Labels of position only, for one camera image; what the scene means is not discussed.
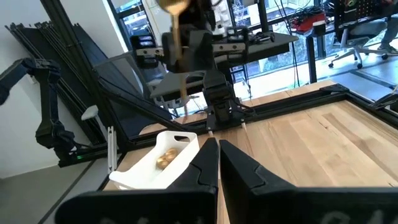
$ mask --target wooden tabletop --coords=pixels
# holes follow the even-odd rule
[[[325,81],[245,101],[248,106],[317,90]],[[186,122],[204,119],[194,114]],[[162,129],[146,127],[142,133]],[[398,130],[347,101],[249,123],[215,133],[265,168],[300,187],[398,186]],[[198,137],[200,146],[208,138]],[[127,171],[151,148],[129,152],[119,171]],[[219,182],[218,223],[229,223]],[[116,190],[109,181],[105,190]]]

